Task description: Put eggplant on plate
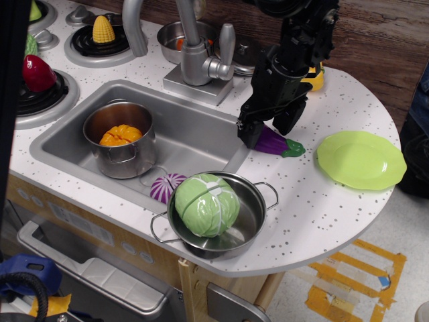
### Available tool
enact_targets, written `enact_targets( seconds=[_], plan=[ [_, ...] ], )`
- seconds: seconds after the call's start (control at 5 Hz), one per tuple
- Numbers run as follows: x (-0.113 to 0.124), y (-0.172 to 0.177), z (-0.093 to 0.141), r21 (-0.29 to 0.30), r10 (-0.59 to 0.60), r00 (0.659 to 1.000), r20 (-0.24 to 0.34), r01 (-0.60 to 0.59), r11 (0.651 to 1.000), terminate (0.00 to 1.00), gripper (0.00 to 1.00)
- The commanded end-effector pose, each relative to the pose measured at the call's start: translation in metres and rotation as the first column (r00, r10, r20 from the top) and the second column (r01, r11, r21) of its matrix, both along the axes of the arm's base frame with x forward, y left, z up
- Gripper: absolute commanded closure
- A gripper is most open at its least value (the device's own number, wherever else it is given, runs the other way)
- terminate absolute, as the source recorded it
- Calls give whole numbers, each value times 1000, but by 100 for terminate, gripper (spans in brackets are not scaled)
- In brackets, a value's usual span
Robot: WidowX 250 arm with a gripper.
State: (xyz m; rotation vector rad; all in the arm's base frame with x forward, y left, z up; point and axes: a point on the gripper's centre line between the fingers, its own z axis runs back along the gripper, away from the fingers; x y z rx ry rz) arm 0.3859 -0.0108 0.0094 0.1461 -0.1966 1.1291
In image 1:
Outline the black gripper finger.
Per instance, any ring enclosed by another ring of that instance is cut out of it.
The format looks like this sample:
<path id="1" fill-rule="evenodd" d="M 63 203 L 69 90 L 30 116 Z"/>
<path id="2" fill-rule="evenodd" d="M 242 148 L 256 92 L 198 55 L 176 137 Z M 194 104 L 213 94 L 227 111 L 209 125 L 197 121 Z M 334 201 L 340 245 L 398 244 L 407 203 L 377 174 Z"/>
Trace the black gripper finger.
<path id="1" fill-rule="evenodd" d="M 273 126 L 285 136 L 295 126 L 301 117 L 306 106 L 306 99 L 297 99 L 291 102 L 283 112 L 275 116 L 273 119 Z"/>
<path id="2" fill-rule="evenodd" d="M 262 133 L 264 122 L 262 121 L 249 121 L 244 122 L 240 119 L 237 120 L 237 136 L 249 149 L 256 147 L 259 137 Z"/>

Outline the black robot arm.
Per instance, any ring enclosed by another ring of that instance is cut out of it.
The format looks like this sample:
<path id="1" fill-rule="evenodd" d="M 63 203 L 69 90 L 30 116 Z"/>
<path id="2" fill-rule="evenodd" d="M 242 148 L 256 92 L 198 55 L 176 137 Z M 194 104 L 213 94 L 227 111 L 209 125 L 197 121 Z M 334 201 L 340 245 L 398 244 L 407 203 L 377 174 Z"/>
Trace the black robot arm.
<path id="1" fill-rule="evenodd" d="M 280 42 L 259 52 L 251 79 L 250 98 L 241 106 L 237 135 L 254 149 L 265 121 L 286 135 L 306 106 L 312 85 L 304 78 L 318 70 L 333 50 L 332 34 L 338 1 L 256 1 L 266 15 L 283 20 Z"/>

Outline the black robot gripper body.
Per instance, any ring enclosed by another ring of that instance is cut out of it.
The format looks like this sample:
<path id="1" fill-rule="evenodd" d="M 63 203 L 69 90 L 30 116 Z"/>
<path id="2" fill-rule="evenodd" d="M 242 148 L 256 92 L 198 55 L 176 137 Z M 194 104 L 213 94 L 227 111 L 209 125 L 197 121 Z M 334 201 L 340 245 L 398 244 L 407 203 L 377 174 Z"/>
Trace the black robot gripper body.
<path id="1" fill-rule="evenodd" d="M 308 70 L 300 52 L 288 52 L 279 45 L 261 50 L 251 79 L 253 92 L 242 105 L 239 119 L 273 121 L 291 102 L 306 99 L 310 85 L 301 80 Z"/>

